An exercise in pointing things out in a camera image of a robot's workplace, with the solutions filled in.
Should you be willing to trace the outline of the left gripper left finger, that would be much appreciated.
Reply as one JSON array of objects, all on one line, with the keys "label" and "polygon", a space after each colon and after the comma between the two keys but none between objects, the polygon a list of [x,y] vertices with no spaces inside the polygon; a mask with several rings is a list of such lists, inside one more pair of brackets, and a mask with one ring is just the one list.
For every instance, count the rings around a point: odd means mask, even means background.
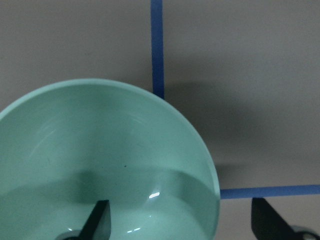
[{"label": "left gripper left finger", "polygon": [[109,240],[111,236],[111,209],[109,200],[99,200],[82,227],[79,240]]}]

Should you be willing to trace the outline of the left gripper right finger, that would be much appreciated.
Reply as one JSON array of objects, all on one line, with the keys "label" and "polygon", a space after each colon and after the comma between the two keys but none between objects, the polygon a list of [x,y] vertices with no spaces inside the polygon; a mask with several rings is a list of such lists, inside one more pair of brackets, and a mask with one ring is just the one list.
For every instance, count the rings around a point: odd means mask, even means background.
[{"label": "left gripper right finger", "polygon": [[264,198],[252,198],[251,230],[257,240],[299,239],[296,232]]}]

